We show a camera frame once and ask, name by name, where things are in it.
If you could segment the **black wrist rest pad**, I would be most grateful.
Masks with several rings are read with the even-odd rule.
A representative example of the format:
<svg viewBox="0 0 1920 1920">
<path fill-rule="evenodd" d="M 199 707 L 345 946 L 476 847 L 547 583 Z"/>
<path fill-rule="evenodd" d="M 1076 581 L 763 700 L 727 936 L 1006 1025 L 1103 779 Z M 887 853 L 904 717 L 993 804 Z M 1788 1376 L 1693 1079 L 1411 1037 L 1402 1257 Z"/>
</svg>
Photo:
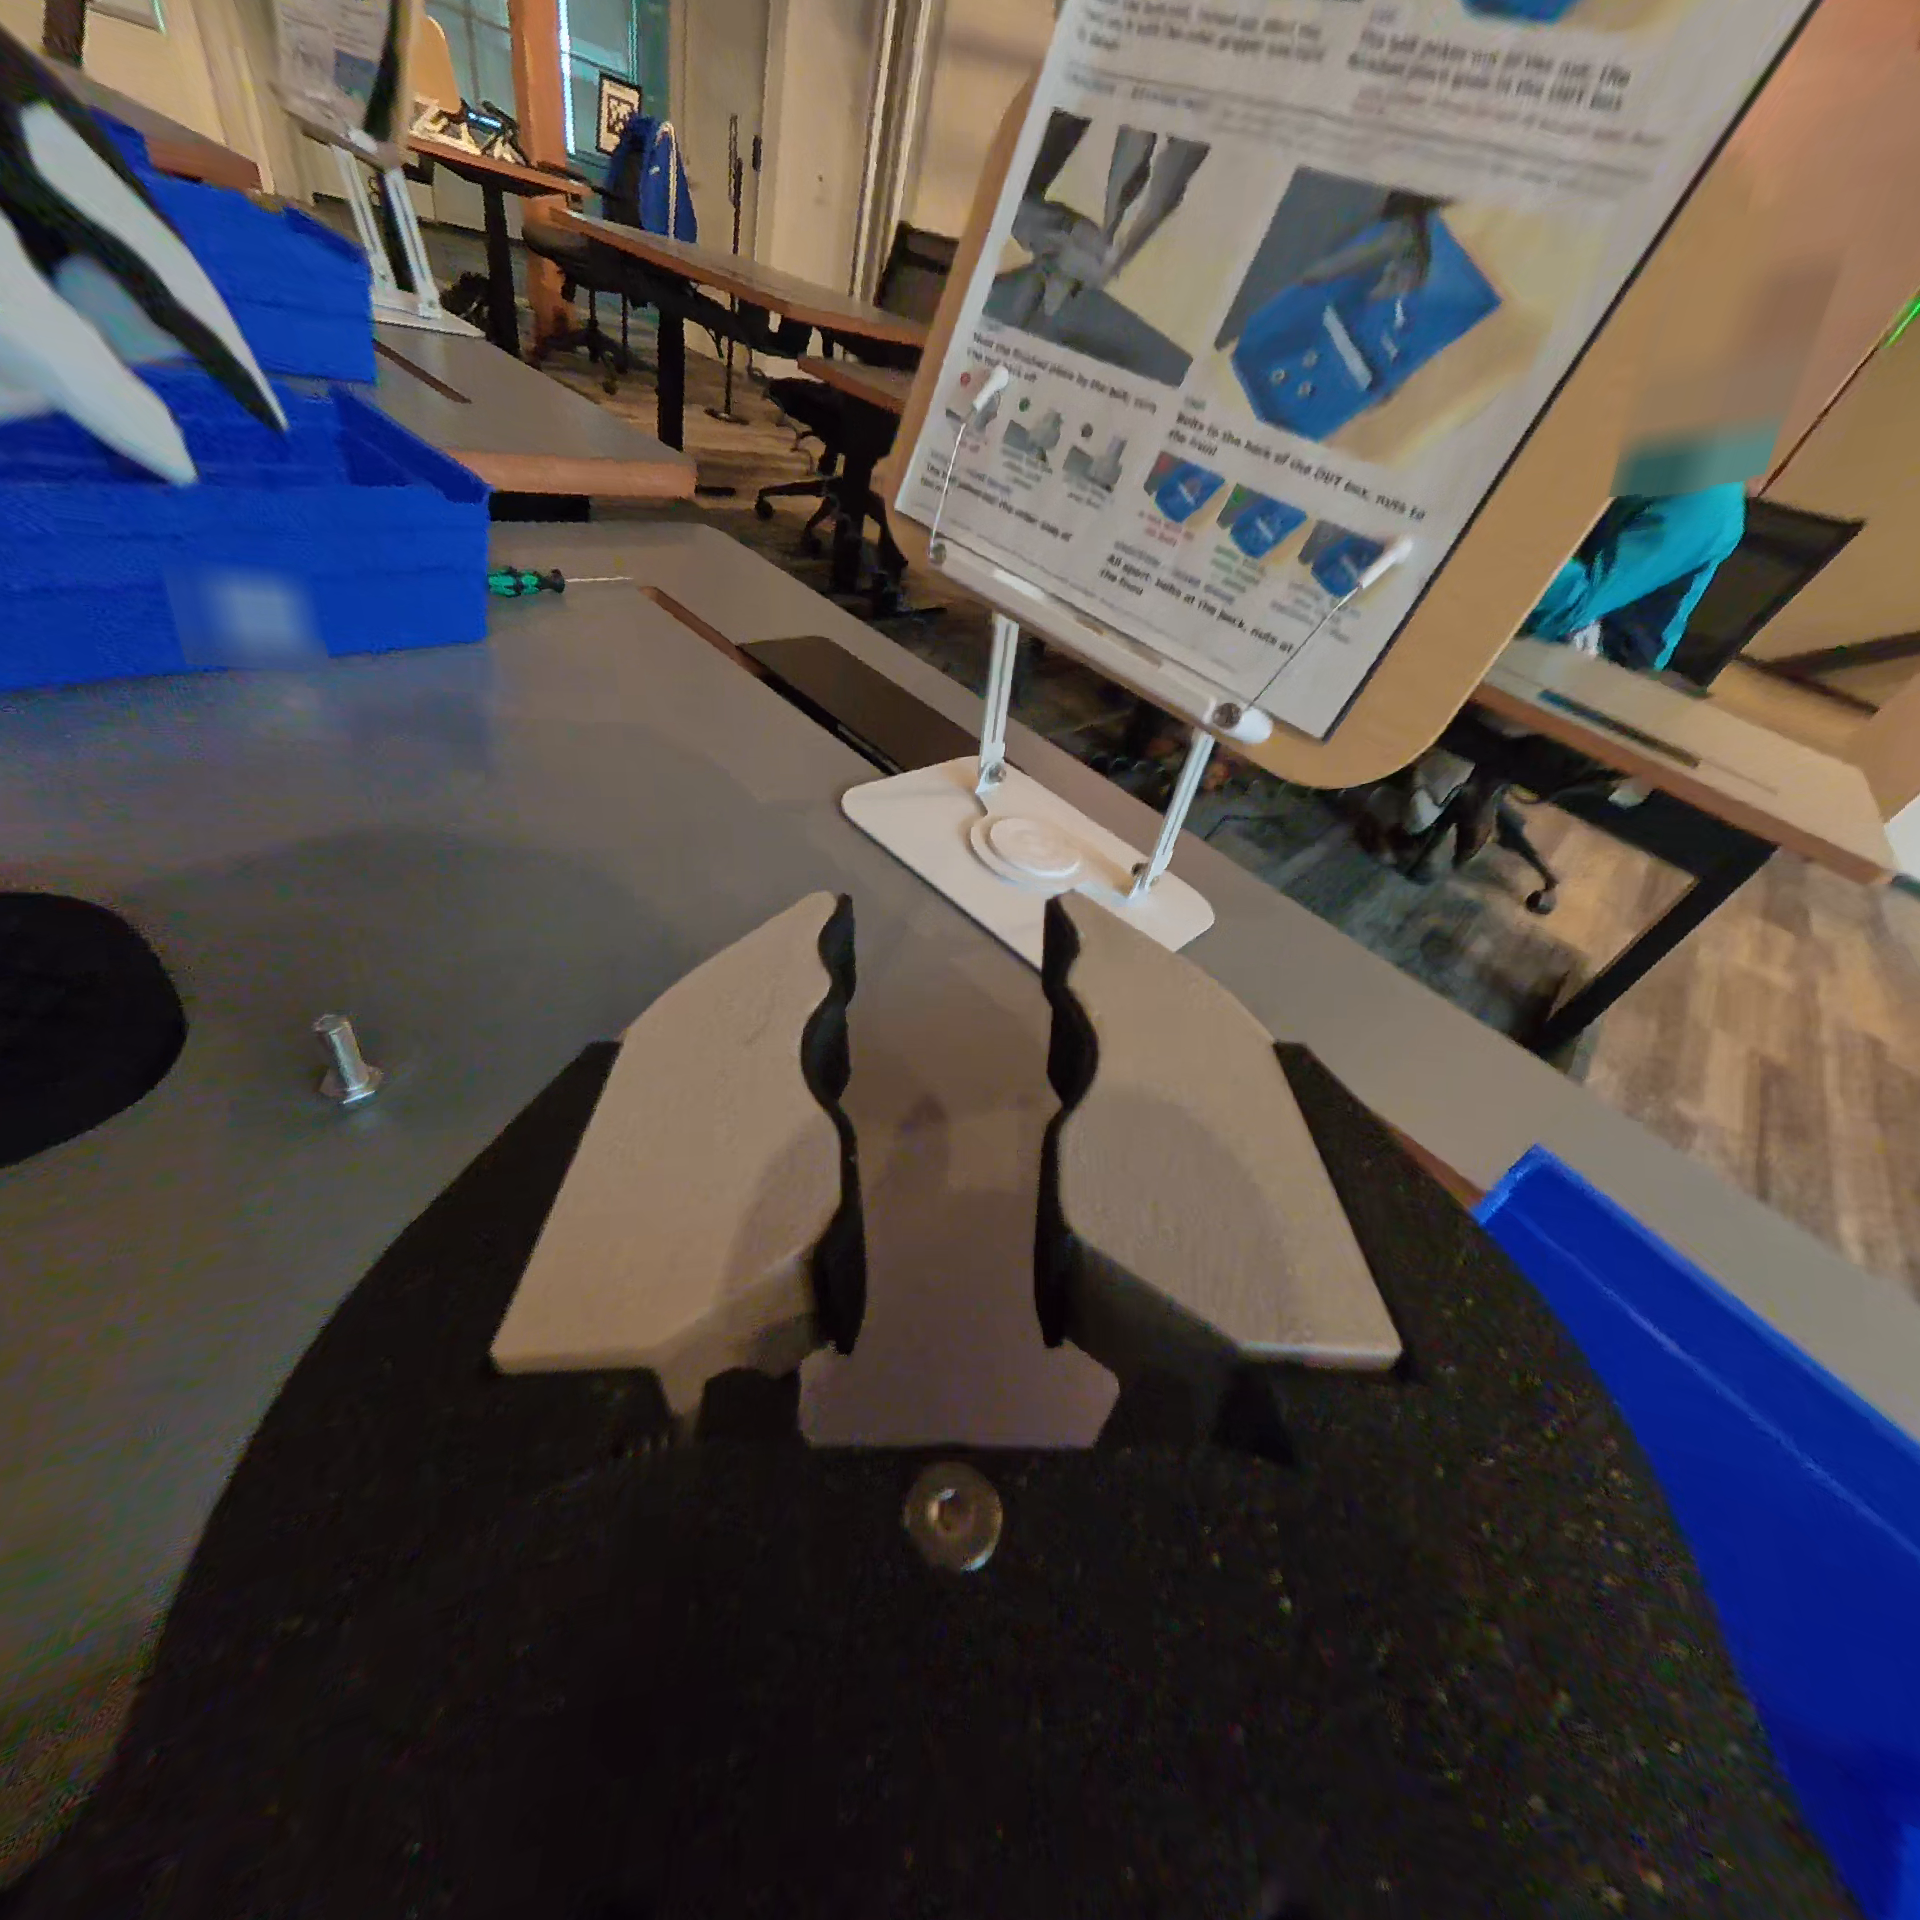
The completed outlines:
<svg viewBox="0 0 1920 1920">
<path fill-rule="evenodd" d="M 3 894 L 3 1165 L 145 1099 L 187 1036 L 179 989 L 130 920 L 86 897 Z"/>
</svg>

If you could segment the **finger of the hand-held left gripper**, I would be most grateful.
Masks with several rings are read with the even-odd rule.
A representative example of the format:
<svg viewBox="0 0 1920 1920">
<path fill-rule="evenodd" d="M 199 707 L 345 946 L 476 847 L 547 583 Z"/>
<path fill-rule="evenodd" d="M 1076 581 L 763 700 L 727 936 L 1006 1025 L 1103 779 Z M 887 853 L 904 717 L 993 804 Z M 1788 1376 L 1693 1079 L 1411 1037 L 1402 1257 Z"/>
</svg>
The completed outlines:
<svg viewBox="0 0 1920 1920">
<path fill-rule="evenodd" d="M 3 217 L 3 386 L 44 411 L 63 411 L 168 484 L 199 479 L 170 408 L 117 358 L 99 325 L 59 297 L 10 217 Z"/>
<path fill-rule="evenodd" d="M 146 362 L 187 358 L 258 426 L 287 430 L 280 398 L 197 255 L 94 113 L 10 31 L 3 217 L 59 297 L 99 325 L 135 377 Z M 3 421 L 52 415 L 63 411 L 44 411 L 3 386 Z"/>
</svg>

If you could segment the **poster on white stand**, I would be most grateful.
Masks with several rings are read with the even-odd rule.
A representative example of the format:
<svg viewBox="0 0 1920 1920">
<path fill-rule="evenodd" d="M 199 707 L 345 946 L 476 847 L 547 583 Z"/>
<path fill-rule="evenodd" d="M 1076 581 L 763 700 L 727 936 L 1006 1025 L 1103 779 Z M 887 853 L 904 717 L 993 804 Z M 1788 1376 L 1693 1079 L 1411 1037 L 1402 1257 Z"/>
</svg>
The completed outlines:
<svg viewBox="0 0 1920 1920">
<path fill-rule="evenodd" d="M 473 341 L 442 303 L 406 176 L 413 141 L 450 131 L 465 94 L 420 4 L 277 4 L 277 97 L 340 174 L 372 267 L 372 318 Z"/>
</svg>

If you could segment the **light wooden board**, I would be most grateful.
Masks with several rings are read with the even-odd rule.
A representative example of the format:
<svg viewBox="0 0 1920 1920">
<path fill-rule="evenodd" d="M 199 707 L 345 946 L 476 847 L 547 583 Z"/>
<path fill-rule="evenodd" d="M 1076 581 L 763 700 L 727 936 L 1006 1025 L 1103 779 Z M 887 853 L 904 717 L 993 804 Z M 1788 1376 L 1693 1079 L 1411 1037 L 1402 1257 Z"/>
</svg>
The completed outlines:
<svg viewBox="0 0 1920 1920">
<path fill-rule="evenodd" d="M 1895 176 L 1917 159 L 1917 4 L 1811 8 L 1345 717 L 1328 737 L 1243 747 L 1259 766 L 1343 788 L 1414 761 L 1611 496 L 1761 478 L 1879 346 L 1917 286 L 1917 213 L 1895 210 Z M 1033 86 L 1000 131 L 953 275 L 975 266 Z M 950 280 L 924 362 L 946 346 Z M 920 367 L 898 442 L 927 390 Z M 927 546 L 898 515 L 898 467 L 896 444 L 893 525 Z"/>
</svg>

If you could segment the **blue jacket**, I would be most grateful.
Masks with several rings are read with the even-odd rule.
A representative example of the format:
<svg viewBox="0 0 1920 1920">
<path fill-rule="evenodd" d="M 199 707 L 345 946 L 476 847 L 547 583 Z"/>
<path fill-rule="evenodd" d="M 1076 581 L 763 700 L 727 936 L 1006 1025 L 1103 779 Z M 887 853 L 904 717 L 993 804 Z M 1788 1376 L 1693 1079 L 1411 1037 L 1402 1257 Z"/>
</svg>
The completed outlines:
<svg viewBox="0 0 1920 1920">
<path fill-rule="evenodd" d="M 697 244 L 698 223 L 670 120 L 634 112 L 619 126 L 602 189 L 604 223 Z"/>
</svg>

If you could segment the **blue plastic bin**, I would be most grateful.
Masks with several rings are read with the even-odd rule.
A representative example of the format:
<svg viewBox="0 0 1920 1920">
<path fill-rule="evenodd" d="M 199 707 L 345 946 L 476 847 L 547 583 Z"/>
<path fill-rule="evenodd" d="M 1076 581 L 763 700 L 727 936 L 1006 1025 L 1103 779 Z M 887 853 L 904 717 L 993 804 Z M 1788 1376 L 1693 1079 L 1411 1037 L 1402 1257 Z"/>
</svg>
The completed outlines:
<svg viewBox="0 0 1920 1920">
<path fill-rule="evenodd" d="M 1645 1450 L 1838 1876 L 1917 1916 L 1917 1441 L 1549 1150 L 1477 1220 Z"/>
<path fill-rule="evenodd" d="M 197 255 L 269 377 L 375 383 L 372 270 L 360 244 L 297 205 L 258 205 L 216 183 L 168 176 L 142 131 L 113 113 L 94 120 Z"/>
<path fill-rule="evenodd" d="M 255 421 L 156 367 L 168 484 L 50 411 L 3 421 L 3 689 L 306 669 L 487 637 L 491 485 L 343 386 Z"/>
</svg>

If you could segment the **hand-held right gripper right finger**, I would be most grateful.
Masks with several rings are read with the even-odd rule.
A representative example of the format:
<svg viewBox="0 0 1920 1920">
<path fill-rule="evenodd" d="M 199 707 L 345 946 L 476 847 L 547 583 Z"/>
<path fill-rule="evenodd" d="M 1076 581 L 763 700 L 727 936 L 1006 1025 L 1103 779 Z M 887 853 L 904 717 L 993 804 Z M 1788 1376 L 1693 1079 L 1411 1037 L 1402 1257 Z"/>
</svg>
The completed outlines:
<svg viewBox="0 0 1920 1920">
<path fill-rule="evenodd" d="M 1079 892 L 1046 903 L 1034 1313 L 1108 1371 L 1390 1371 L 1403 1340 L 1267 1025 Z"/>
</svg>

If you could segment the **printed instruction poster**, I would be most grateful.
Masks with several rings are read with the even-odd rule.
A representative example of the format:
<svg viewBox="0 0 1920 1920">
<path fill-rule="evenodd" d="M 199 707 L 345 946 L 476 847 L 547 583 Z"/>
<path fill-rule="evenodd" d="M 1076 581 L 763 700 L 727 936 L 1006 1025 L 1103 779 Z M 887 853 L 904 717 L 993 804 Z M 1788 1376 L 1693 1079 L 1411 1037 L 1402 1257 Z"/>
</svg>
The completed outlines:
<svg viewBox="0 0 1920 1920">
<path fill-rule="evenodd" d="M 1064 4 L 898 515 L 1243 746 L 1328 737 L 1811 4 Z"/>
</svg>

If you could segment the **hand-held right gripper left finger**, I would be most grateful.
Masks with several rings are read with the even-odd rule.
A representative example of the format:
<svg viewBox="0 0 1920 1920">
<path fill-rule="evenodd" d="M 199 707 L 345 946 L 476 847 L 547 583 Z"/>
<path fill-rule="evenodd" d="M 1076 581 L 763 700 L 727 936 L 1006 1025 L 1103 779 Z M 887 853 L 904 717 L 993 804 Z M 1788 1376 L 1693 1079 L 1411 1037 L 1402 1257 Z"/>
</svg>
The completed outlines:
<svg viewBox="0 0 1920 1920">
<path fill-rule="evenodd" d="M 500 1376 L 646 1371 L 689 1420 L 725 1371 L 851 1356 L 868 1304 L 851 996 L 851 897 L 812 892 L 619 1036 L 496 1325 Z"/>
</svg>

